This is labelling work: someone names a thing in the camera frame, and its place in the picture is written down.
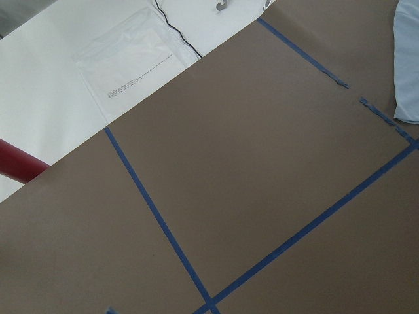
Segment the brown floor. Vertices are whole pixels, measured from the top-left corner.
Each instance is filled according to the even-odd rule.
[[[165,222],[105,132],[0,205],[0,309],[419,311],[419,152],[359,102],[393,111],[395,1],[303,3],[262,18],[351,88],[252,23],[109,126]]]

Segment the red cylinder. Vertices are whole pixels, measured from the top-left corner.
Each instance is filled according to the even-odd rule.
[[[46,163],[0,139],[0,174],[28,183],[48,167]]]

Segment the torn blue tape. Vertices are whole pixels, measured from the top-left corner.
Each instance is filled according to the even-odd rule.
[[[149,193],[145,189],[143,183],[140,181],[139,177],[137,176],[137,173],[131,166],[131,163],[128,161],[127,157],[125,156],[125,153],[119,146],[117,140],[113,136],[111,130],[106,127],[105,133],[107,134],[109,140],[111,141],[114,149],[116,150],[117,154],[119,155],[119,158],[121,159],[122,163],[124,164],[126,170],[129,172],[132,180],[135,182],[139,192],[143,196],[145,202],[149,206],[149,209],[153,213],[155,219],[157,220],[158,224],[160,225],[161,229],[163,230],[164,234],[166,235],[167,239],[169,240],[170,244],[172,245],[173,249],[175,250],[177,256],[181,260],[183,266],[185,267],[186,271],[188,272],[189,276],[191,277],[192,281],[196,285],[198,291],[200,292],[201,296],[205,300],[205,303],[208,304],[209,309],[213,314],[220,314],[219,310],[215,306],[215,303],[213,302],[210,294],[206,290],[204,284],[202,283],[201,279],[199,278],[198,274],[195,272],[194,268],[192,267],[191,263],[189,262],[188,258],[186,257],[185,253],[183,252],[181,246],[177,242],[176,238],[170,231],[168,225],[164,221],[162,215],[158,211],[156,205],[154,204],[153,200],[151,199]]]
[[[333,79],[338,85],[341,85],[345,88],[349,88],[349,85],[346,84],[343,80],[338,78],[336,75],[334,75],[332,72],[330,72],[328,69],[326,69],[320,62],[315,60],[312,56],[307,54],[303,49],[298,47],[295,43],[290,41],[284,34],[280,33],[278,30],[276,30],[272,25],[270,25],[267,21],[263,20],[262,18],[257,18],[257,21],[262,24],[267,30],[269,30],[272,34],[277,36],[277,38],[281,39],[289,48],[293,49],[296,53],[298,53],[300,56],[302,56],[305,60],[310,62],[314,67],[316,67],[321,72],[325,73],[327,76],[329,76],[331,79]]]
[[[106,314],[118,314],[118,312],[115,311],[112,307],[110,307],[109,309],[107,309]]]
[[[387,117],[384,113],[382,113],[378,108],[376,108],[374,105],[371,105],[365,98],[361,98],[359,100],[360,103],[362,103],[366,108],[368,108],[370,111],[372,111],[374,114],[379,116],[381,119],[383,119],[388,125],[393,126],[398,134],[400,134],[406,141],[408,141],[410,144],[415,145],[416,141],[411,137],[401,126],[399,126],[397,123],[395,123],[392,119]]]
[[[346,205],[349,201],[354,199],[357,195],[359,195],[362,191],[372,185],[375,181],[377,181],[381,176],[386,174],[390,169],[395,167],[399,162],[404,160],[409,154],[414,152],[417,149],[417,143],[409,145],[407,148],[402,150],[396,157],[392,158],[388,163],[382,166],[379,170],[374,172],[370,177],[365,179],[360,185],[355,187],[352,191],[350,191],[347,195],[343,198],[338,200],[334,205],[330,206],[326,209],[322,214],[317,216],[312,222],[307,224],[303,229],[298,231],[295,235],[290,237],[286,242],[280,245],[278,248],[273,250],[268,256],[263,258],[260,262],[255,264],[250,270],[245,272],[235,281],[233,281],[227,288],[222,290],[219,294],[217,294],[213,300],[216,304],[224,300],[229,294],[234,292],[237,288],[242,286],[246,281],[251,279],[254,275],[259,273],[263,268],[267,267],[271,262],[273,262],[277,257],[283,254],[286,250],[291,248],[294,244],[300,241],[303,237],[309,234],[312,230],[317,228],[321,223],[327,220],[331,215],[335,214],[339,209],[341,209],[344,205]],[[199,309],[197,309],[194,314],[204,314],[208,310],[206,305],[203,305]]]

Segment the blue tape line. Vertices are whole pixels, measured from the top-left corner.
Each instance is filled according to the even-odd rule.
[[[286,242],[280,245],[277,249],[272,251],[268,256],[263,258],[260,262],[255,264],[250,270],[245,272],[235,281],[233,281],[227,288],[222,290],[219,294],[217,294],[213,300],[216,304],[218,304],[221,300],[226,298],[229,294],[243,285],[246,281],[251,279],[254,275],[260,272],[263,268],[269,265],[272,261],[277,259],[279,255],[283,254],[286,250],[291,248],[294,244],[300,241],[304,236],[309,234],[313,229],[318,227],[321,223],[323,223],[326,219],[328,219],[331,215],[336,213],[339,209],[341,209],[344,205],[346,205],[349,201],[354,199],[358,194],[372,185],[375,181],[377,181],[381,176],[387,173],[391,168],[395,167],[399,162],[405,159],[409,154],[414,152],[417,149],[416,145],[409,145],[403,151],[401,151],[396,157],[391,159],[388,163],[382,166],[378,171],[373,173],[370,177],[365,179],[360,185],[355,187],[351,192],[337,201],[334,205],[324,211],[322,214],[317,216],[312,222],[307,224],[303,229],[298,231],[295,235],[290,237]],[[198,310],[194,312],[194,314],[203,314],[205,313],[206,306],[200,307]]]
[[[137,176],[137,173],[134,171],[133,167],[131,166],[130,162],[128,161],[127,157],[125,156],[125,153],[122,151],[121,147],[119,146],[117,140],[113,136],[111,130],[106,127],[105,132],[111,141],[113,147],[115,148],[116,152],[119,155],[119,158],[122,160],[122,163],[124,164],[125,168],[128,170],[132,180],[134,180],[138,190],[140,191],[141,195],[143,196],[145,202],[149,206],[151,212],[155,216],[155,219],[157,220],[158,224],[162,228],[164,234],[168,238],[170,244],[172,245],[173,249],[175,250],[177,256],[182,261],[183,266],[185,267],[186,271],[188,272],[189,276],[193,280],[194,284],[196,285],[198,291],[202,295],[203,299],[205,300],[205,303],[208,305],[209,309],[213,314],[220,314],[219,310],[217,309],[217,306],[215,305],[214,301],[209,296],[210,294],[206,290],[204,284],[202,283],[201,279],[199,278],[198,274],[195,272],[194,268],[192,267],[191,263],[189,262],[188,258],[186,257],[185,253],[182,251],[182,248],[180,247],[179,243],[176,241],[175,237],[173,236],[172,232],[170,231],[168,225],[164,221],[162,215],[158,211],[156,205],[152,201],[149,193],[146,191],[145,187],[143,186],[143,183],[140,181],[139,177]]]
[[[390,119],[380,110],[378,110],[374,105],[371,105],[365,98],[362,97],[359,100],[359,102],[366,106],[366,108],[368,108],[374,114],[379,116],[381,119],[383,119],[388,125],[395,127],[395,130],[398,132],[398,134],[404,137],[406,141],[408,141],[410,144],[415,144],[416,141],[413,139],[413,137],[411,137],[401,126],[395,123],[392,119]]]
[[[349,88],[349,85],[346,84],[343,80],[338,78],[336,75],[334,75],[332,72],[330,72],[328,69],[326,69],[322,64],[320,64],[317,60],[315,60],[312,56],[307,54],[303,49],[298,47],[295,43],[290,41],[285,35],[280,33],[278,30],[276,30],[272,25],[270,25],[267,21],[263,20],[262,18],[257,18],[257,21],[262,24],[267,30],[269,30],[272,34],[277,36],[277,38],[281,39],[289,48],[293,49],[296,53],[298,53],[300,56],[302,56],[305,60],[310,62],[314,67],[319,69],[321,72],[328,75],[331,79],[333,79],[338,85],[341,85],[345,88]]]
[[[109,309],[107,309],[106,314],[118,314],[118,312],[115,311],[112,307],[110,307]]]

